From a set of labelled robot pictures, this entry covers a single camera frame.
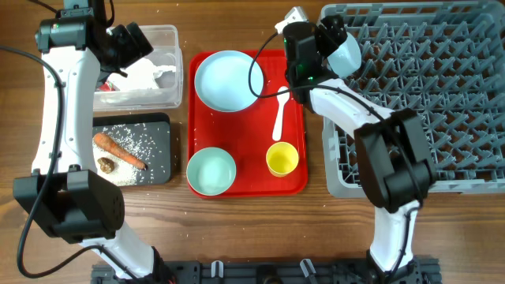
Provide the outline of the small light blue bowl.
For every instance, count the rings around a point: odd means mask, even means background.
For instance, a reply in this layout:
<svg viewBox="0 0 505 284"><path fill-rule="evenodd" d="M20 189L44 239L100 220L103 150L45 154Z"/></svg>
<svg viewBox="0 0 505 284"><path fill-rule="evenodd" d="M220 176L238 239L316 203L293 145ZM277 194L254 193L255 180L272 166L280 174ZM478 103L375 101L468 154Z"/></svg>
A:
<svg viewBox="0 0 505 284"><path fill-rule="evenodd" d="M345 78L361 68L361 50L357 40L347 32L347 38L339 48L327 57L330 69Z"/></svg>

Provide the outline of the yellow plastic cup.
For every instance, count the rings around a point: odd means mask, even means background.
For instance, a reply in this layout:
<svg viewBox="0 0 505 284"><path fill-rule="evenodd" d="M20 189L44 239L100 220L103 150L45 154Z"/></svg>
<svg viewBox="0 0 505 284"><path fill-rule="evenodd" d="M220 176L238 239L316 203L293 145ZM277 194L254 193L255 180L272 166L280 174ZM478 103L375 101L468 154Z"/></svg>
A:
<svg viewBox="0 0 505 284"><path fill-rule="evenodd" d="M277 142L267 150L266 162L270 173L277 178L282 178L297 168L299 154L292 144Z"/></svg>

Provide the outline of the red snack wrapper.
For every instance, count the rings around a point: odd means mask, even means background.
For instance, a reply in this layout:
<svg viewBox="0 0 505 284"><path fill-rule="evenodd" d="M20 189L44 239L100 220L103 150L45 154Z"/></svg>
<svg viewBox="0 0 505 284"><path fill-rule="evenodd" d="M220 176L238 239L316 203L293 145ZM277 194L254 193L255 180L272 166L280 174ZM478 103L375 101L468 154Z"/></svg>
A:
<svg viewBox="0 0 505 284"><path fill-rule="evenodd" d="M109 82L102 84L96 89L98 92L112 92L113 90L114 87Z"/></svg>

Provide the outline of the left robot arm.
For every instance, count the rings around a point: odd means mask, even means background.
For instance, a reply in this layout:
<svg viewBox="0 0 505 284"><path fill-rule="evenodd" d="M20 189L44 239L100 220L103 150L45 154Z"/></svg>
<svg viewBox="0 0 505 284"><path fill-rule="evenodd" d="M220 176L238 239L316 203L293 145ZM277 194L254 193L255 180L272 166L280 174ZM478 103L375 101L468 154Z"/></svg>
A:
<svg viewBox="0 0 505 284"><path fill-rule="evenodd" d="M151 44L137 24L114 24L112 2L87 0L67 1L42 21L36 45L45 76L41 135L30 175L13 182L28 224L97 253L119 281L176 282L125 221L122 191L98 175L92 147L97 85L150 54Z"/></svg>

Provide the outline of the orange carrot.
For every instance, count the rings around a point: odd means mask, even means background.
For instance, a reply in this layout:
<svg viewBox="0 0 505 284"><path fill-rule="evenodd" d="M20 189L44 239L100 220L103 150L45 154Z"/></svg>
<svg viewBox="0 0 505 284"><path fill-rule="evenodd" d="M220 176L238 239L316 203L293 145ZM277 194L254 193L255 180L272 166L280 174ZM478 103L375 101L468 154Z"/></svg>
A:
<svg viewBox="0 0 505 284"><path fill-rule="evenodd" d="M93 136L93 141L99 148L134 166L138 170L145 170L147 168L145 163L119 146L107 134L97 133Z"/></svg>

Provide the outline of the large light blue plate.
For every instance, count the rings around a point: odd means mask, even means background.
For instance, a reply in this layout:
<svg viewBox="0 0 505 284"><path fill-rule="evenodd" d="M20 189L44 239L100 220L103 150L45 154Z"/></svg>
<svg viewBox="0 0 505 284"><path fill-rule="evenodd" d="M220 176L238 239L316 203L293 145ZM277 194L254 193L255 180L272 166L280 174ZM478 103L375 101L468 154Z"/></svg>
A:
<svg viewBox="0 0 505 284"><path fill-rule="evenodd" d="M199 65L194 77L199 99L221 112L238 112L252 106L264 87L264 72L253 58L236 50L211 54Z"/></svg>

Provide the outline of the white plastic spoon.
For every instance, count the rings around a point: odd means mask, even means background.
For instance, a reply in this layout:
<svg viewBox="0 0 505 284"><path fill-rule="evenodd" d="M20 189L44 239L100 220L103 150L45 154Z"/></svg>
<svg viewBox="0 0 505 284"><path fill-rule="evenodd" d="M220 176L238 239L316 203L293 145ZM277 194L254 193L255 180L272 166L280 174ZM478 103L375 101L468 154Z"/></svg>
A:
<svg viewBox="0 0 505 284"><path fill-rule="evenodd" d="M280 139L282 137L282 124L283 124L284 108L290 99L290 93L288 92L288 87L282 86L279 89L279 92L280 92L280 95L277 96L279 108L278 108L273 132L272 132L272 139L274 141L280 141Z"/></svg>

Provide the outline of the brown mushroom piece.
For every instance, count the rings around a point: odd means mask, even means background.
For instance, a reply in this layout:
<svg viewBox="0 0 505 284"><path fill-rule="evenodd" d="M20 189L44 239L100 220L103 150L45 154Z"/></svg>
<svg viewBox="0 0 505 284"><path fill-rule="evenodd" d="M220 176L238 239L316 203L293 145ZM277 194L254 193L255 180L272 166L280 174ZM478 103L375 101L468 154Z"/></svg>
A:
<svg viewBox="0 0 505 284"><path fill-rule="evenodd" d="M111 159L101 157L97 159L97 162L99 164L99 168L105 174L111 174L115 170L114 161L112 161Z"/></svg>

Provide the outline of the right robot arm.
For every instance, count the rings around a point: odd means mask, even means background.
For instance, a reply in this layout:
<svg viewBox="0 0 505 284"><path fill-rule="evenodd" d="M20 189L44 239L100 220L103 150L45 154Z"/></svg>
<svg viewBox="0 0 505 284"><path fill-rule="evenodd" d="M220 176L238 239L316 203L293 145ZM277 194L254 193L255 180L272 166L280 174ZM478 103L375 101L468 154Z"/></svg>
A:
<svg viewBox="0 0 505 284"><path fill-rule="evenodd" d="M284 38L286 80L294 99L354 141L361 187L375 208L368 281L412 278L415 218L436 180L421 119L409 108L379 106L346 85L345 77L360 69L362 55L341 16L316 24L289 16L275 28Z"/></svg>

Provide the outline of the white rice pile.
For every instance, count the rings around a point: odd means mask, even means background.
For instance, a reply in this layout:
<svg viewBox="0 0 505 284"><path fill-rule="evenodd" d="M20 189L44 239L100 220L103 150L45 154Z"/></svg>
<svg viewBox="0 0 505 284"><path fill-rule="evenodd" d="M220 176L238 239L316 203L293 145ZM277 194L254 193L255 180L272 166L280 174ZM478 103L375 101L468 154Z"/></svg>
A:
<svg viewBox="0 0 505 284"><path fill-rule="evenodd" d="M97 133L107 134L119 146L145 163L146 166L149 166L154 160L156 146L152 135L148 133L145 123L95 127L93 134ZM151 170L138 170L134 166L99 148L95 142L92 142L92 146L98 174L113 184L117 186L129 186L140 184L142 181L149 183L154 180L154 174ZM115 170L111 174L105 174L99 168L97 159L101 157L114 161Z"/></svg>

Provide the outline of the white napkin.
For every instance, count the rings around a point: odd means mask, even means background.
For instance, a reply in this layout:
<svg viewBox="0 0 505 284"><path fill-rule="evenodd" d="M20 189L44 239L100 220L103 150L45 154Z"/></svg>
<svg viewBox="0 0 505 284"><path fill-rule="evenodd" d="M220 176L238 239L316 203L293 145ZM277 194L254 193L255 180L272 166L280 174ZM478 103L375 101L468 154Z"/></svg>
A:
<svg viewBox="0 0 505 284"><path fill-rule="evenodd" d="M127 74L112 73L107 78L107 83L115 90L121 92L136 90L159 89L156 82L164 73L175 73L175 65L155 65L151 60L142 58L124 70Z"/></svg>

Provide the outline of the light green bowl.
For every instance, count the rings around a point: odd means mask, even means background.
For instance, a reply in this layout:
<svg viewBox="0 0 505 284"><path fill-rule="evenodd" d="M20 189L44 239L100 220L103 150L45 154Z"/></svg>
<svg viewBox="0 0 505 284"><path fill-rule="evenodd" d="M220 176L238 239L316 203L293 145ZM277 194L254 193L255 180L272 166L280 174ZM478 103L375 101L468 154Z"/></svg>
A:
<svg viewBox="0 0 505 284"><path fill-rule="evenodd" d="M189 160L186 177L191 188L203 196L218 196L235 181L234 158L222 148L200 149Z"/></svg>

